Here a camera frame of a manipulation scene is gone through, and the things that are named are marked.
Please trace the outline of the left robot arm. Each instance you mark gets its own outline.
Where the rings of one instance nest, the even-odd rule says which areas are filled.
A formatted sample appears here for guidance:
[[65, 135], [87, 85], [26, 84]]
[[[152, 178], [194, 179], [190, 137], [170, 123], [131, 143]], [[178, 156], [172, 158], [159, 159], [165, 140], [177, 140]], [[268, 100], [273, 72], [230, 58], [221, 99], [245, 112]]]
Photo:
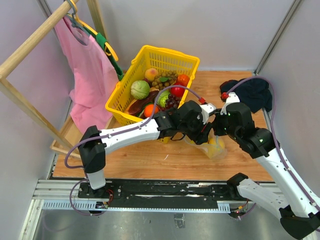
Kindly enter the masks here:
[[140, 142], [172, 139], [176, 134], [188, 136], [201, 145], [208, 140], [211, 131], [208, 120], [215, 110], [211, 103], [198, 104], [190, 100], [178, 109], [159, 111], [134, 124], [103, 130], [95, 125], [89, 127], [79, 142], [78, 150], [90, 193], [96, 198], [107, 193], [104, 168], [108, 154]]

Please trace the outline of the clear zip top bag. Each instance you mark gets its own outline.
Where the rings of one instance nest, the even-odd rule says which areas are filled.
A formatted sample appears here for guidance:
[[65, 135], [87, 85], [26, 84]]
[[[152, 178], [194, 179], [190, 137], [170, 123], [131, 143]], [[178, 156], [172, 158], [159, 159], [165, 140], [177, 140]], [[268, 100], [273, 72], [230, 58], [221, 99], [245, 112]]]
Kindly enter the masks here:
[[216, 135], [210, 135], [208, 141], [197, 145], [194, 141], [189, 139], [187, 136], [184, 138], [184, 141], [196, 149], [200, 150], [205, 154], [209, 159], [218, 159], [222, 158], [226, 154], [226, 145], [221, 137]]

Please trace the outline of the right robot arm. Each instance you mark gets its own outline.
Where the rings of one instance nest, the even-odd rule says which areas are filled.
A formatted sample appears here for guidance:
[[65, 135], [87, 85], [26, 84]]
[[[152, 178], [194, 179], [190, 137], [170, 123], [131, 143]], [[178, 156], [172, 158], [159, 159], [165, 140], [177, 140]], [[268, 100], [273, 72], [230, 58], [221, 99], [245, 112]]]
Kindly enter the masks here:
[[214, 133], [229, 136], [272, 177], [282, 196], [257, 185], [244, 174], [226, 188], [232, 200], [248, 198], [273, 214], [297, 240], [315, 240], [320, 229], [320, 198], [300, 177], [274, 134], [255, 126], [250, 109], [242, 102], [227, 103], [213, 112]]

